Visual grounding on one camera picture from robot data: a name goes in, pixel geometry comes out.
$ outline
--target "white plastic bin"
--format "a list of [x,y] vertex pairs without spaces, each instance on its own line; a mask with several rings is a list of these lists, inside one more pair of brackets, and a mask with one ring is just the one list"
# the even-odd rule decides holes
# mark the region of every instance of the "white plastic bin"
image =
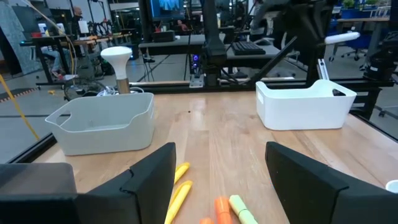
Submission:
[[[334,96],[338,90],[345,96]],[[356,93],[329,80],[317,80],[310,88],[270,90],[256,83],[257,113],[273,130],[341,128]]]
[[[57,124],[61,114],[71,116]],[[65,155],[139,150],[154,133],[154,95],[135,93],[83,97],[45,119]]]

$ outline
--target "keyboard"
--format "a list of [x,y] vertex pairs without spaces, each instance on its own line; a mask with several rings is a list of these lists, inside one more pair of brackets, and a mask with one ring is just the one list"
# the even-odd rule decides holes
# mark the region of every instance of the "keyboard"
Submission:
[[235,55],[260,55],[266,51],[254,44],[253,42],[234,42],[232,49]]

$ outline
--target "orange highlighter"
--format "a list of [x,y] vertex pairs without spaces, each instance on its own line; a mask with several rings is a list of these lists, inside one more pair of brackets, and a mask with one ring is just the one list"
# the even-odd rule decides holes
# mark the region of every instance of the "orange highlighter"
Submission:
[[219,197],[216,199],[215,207],[218,224],[232,224],[231,214],[229,213],[228,198]]
[[211,220],[211,218],[202,218],[200,220],[200,224],[214,224],[214,222]]

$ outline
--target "yellow highlighter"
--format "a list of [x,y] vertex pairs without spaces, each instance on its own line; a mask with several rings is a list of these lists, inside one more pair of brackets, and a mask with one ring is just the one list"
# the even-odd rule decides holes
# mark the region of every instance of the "yellow highlighter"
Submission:
[[229,205],[239,217],[239,221],[241,221],[242,224],[258,224],[254,216],[246,208],[240,196],[231,195],[229,198]]
[[175,168],[174,184],[184,175],[184,173],[189,169],[189,162],[184,162]]
[[170,224],[174,217],[177,215],[178,210],[180,209],[182,203],[185,200],[185,197],[188,195],[189,190],[191,189],[193,182],[191,180],[185,181],[182,183],[174,192],[174,195],[170,201],[169,210],[167,211],[165,224]]

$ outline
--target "green highlighter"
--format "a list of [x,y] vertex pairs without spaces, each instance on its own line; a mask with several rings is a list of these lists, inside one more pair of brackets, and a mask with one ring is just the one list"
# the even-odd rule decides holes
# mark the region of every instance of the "green highlighter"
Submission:
[[231,208],[234,210],[235,214],[239,217],[239,220],[242,224],[258,224],[258,222],[254,219],[254,216],[246,208],[240,196],[231,195],[229,198],[229,204],[231,205]]

